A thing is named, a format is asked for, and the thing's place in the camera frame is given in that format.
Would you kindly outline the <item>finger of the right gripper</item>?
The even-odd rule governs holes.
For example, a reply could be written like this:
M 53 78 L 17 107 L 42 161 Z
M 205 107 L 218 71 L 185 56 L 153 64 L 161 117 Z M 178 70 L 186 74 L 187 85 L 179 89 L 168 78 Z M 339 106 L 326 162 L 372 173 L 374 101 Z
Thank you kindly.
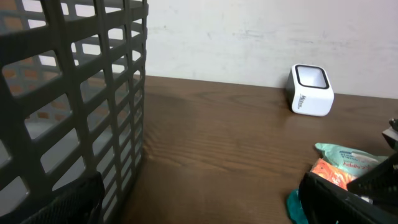
M 350 182 L 347 189 L 376 203 L 397 205 L 397 153 Z

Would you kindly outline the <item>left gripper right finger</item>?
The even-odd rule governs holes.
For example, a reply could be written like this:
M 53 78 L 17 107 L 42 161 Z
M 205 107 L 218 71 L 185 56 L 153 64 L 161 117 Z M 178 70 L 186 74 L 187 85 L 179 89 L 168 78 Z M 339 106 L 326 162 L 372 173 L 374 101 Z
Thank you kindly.
M 309 223 L 397 224 L 396 215 L 312 172 L 301 180 L 298 197 Z

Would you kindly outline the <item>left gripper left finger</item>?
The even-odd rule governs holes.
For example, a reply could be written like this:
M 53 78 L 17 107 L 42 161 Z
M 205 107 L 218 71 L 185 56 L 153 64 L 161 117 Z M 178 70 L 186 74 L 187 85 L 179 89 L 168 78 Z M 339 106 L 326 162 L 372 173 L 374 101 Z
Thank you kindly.
M 20 223 L 98 223 L 104 199 L 100 172 L 80 177 L 23 211 Z

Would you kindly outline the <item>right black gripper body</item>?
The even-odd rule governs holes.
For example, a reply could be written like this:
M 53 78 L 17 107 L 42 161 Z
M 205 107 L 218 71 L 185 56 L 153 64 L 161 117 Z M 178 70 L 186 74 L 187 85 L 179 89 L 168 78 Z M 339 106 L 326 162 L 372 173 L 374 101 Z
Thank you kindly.
M 388 145 L 395 151 L 398 149 L 398 132 L 397 132 L 397 119 L 392 118 L 389 120 L 390 127 L 382 132 L 384 139 Z

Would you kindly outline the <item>teal mouthwash bottle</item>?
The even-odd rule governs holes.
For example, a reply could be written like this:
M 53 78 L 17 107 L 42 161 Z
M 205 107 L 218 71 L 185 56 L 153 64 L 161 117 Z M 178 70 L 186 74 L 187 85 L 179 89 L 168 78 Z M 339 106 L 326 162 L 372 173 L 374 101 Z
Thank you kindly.
M 287 212 L 293 224 L 308 224 L 304 214 L 301 201 L 299 199 L 299 190 L 293 190 L 286 200 Z

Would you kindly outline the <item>small orange snack pack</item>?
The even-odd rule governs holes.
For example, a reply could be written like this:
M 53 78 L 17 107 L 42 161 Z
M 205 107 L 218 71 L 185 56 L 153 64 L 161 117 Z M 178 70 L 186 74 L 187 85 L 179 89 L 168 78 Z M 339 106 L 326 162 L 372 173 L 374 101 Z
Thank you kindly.
M 329 164 L 321 158 L 312 166 L 310 172 L 345 190 L 347 190 L 347 185 L 356 179 L 355 176 Z

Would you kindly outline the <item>mint green wipes pack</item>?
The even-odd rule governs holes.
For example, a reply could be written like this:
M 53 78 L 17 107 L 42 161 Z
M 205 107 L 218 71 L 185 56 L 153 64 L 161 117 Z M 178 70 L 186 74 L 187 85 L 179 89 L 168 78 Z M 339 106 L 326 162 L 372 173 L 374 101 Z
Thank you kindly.
M 388 158 L 336 144 L 316 143 L 315 148 L 321 152 L 323 160 L 355 177 L 368 173 Z

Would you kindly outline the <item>grey plastic shopping basket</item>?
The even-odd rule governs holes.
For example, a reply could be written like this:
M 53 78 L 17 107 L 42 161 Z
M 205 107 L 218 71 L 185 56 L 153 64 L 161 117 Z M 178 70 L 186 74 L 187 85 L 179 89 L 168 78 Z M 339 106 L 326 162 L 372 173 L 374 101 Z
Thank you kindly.
M 139 170 L 146 1 L 1 0 L 1 216 L 99 172 L 114 223 Z

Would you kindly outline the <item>white barcode scanner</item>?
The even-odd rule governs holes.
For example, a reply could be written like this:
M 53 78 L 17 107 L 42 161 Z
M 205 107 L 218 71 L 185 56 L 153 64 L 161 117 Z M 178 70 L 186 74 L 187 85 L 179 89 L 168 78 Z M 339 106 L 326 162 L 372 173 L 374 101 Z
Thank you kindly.
M 285 90 L 290 109 L 309 116 L 326 116 L 335 97 L 327 72 L 314 65 L 293 65 Z

